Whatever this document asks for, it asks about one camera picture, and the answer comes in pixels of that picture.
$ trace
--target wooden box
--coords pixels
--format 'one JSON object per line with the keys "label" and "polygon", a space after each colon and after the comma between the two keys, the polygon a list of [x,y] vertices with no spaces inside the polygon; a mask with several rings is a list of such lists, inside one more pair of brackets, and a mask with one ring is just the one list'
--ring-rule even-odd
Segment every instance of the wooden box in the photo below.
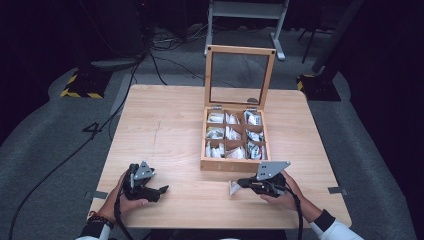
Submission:
{"label": "wooden box", "polygon": [[201,170],[256,173],[271,160],[264,106],[275,53],[208,46]]}

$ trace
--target yellow-black hazard tape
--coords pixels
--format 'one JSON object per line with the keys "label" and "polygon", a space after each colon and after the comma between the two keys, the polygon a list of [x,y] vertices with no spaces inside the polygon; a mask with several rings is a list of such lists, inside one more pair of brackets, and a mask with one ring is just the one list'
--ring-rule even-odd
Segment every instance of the yellow-black hazard tape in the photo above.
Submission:
{"label": "yellow-black hazard tape", "polygon": [[86,97],[86,98],[104,98],[104,89],[85,89],[82,83],[78,81],[78,71],[69,79],[66,87],[60,94],[61,97]]}
{"label": "yellow-black hazard tape", "polygon": [[300,75],[300,76],[297,76],[297,78],[296,78],[296,82],[297,82],[297,89],[299,90],[299,91],[302,91],[303,92],[303,82],[302,82],[302,80],[303,79],[306,79],[306,78],[315,78],[316,76],[314,76],[314,75],[310,75],[310,74],[302,74],[302,75]]}

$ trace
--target gray carpet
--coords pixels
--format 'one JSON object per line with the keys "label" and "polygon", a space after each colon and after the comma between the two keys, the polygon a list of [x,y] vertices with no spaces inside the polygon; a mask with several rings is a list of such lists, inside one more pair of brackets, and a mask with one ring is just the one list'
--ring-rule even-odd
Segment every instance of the gray carpet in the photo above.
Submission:
{"label": "gray carpet", "polygon": [[[269,31],[222,31],[214,35],[213,43],[272,47]],[[282,32],[287,59],[275,62],[270,88],[296,89],[295,78],[311,73],[315,58],[328,41],[327,35],[317,34],[305,64],[301,64],[309,35],[297,42],[300,33]],[[203,76],[203,48],[204,38],[200,38],[175,50],[152,53]],[[170,61],[156,62],[169,85],[203,85],[202,79]],[[50,101],[23,120],[0,148],[0,239],[8,238],[12,217],[24,196],[90,138],[82,129],[110,117],[130,78],[130,69],[115,72],[104,99],[62,98],[60,93],[74,70],[53,82]],[[135,76],[137,83],[162,84],[151,57],[141,63]],[[334,83],[341,102],[309,102],[309,106],[339,184],[348,193],[344,199],[352,229],[365,239],[416,239],[404,196],[350,104],[346,80],[338,74]],[[109,130],[113,137],[118,122],[119,115],[32,194],[19,214],[13,239],[74,239],[79,235],[111,145]],[[138,239],[148,231],[130,229]],[[297,231],[287,234],[295,239]],[[304,239],[316,239],[310,230],[304,235]],[[112,236],[125,239],[119,230]]]}

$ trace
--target bracelet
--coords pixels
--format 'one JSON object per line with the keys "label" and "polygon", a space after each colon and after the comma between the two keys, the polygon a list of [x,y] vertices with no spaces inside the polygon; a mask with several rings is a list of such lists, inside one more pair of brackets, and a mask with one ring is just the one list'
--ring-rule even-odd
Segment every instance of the bracelet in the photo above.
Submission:
{"label": "bracelet", "polygon": [[114,227],[113,222],[110,221],[107,217],[101,215],[100,213],[97,213],[95,211],[91,211],[88,214],[88,216],[90,216],[90,218],[87,219],[87,224],[89,224],[93,221],[99,221],[99,222],[102,222],[103,224],[106,224],[107,226],[109,226],[111,230]]}

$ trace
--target wrist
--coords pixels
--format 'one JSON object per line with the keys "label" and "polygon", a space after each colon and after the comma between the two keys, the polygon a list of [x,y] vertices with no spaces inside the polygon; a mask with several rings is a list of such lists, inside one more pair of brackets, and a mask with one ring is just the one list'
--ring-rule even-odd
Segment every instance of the wrist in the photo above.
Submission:
{"label": "wrist", "polygon": [[113,209],[111,210],[105,210],[105,209],[100,209],[98,212],[98,214],[104,216],[105,218],[109,219],[111,222],[115,223],[116,219],[115,219],[115,214]]}
{"label": "wrist", "polygon": [[322,214],[322,210],[315,206],[307,198],[303,198],[300,201],[303,217],[309,223],[315,221]]}
{"label": "wrist", "polygon": [[110,229],[113,229],[113,227],[115,225],[115,219],[111,219],[110,217],[105,216],[100,212],[91,211],[88,215],[90,217],[87,219],[87,224],[89,224],[91,222],[101,222],[101,223],[109,226]]}

